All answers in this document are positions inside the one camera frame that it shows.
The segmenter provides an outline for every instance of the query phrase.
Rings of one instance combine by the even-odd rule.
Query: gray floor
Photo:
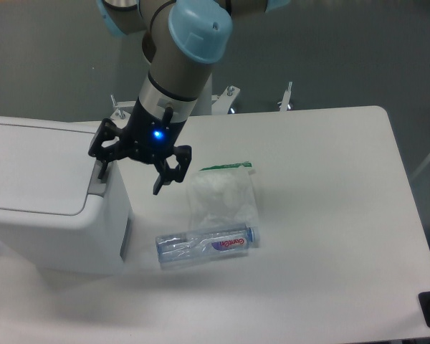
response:
[[[141,35],[111,37],[95,0],[0,2],[0,115],[100,120],[109,94],[134,100],[147,72]],[[380,105],[406,172],[430,151],[430,0],[292,0],[238,20],[214,92],[241,112]]]

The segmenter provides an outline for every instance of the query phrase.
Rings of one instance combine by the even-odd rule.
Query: blue led light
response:
[[[153,136],[155,137],[156,140],[162,140],[164,138],[163,132],[159,130],[155,130],[153,132]]]

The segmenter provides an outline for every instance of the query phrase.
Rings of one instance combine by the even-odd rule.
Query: green zip seal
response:
[[[245,161],[243,163],[232,163],[229,165],[217,165],[217,166],[212,166],[212,167],[205,167],[202,168],[200,171],[210,171],[210,170],[224,170],[226,168],[238,168],[238,167],[247,167],[247,168],[252,168],[252,163],[250,161]]]

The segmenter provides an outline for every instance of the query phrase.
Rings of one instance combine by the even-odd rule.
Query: container lid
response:
[[[80,213],[95,164],[87,154],[92,133],[67,130],[66,123],[45,128],[58,122],[28,121],[31,125],[0,123],[0,209]]]

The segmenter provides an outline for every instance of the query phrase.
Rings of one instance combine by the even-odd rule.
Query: light blue joint cap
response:
[[[232,20],[214,0],[177,0],[168,23],[177,47],[190,59],[209,65],[223,57]]]
[[[288,5],[289,3],[290,3],[290,0],[268,0],[266,13],[269,11],[272,11],[273,9],[278,9],[279,7]]]
[[[110,18],[108,15],[107,10],[105,9],[104,4],[102,3],[102,0],[97,0],[97,7],[99,7],[100,14],[102,15],[103,21],[105,22],[105,25],[108,28],[108,31],[115,36],[115,37],[123,37],[125,36],[125,33],[122,32],[115,24],[113,19]]]

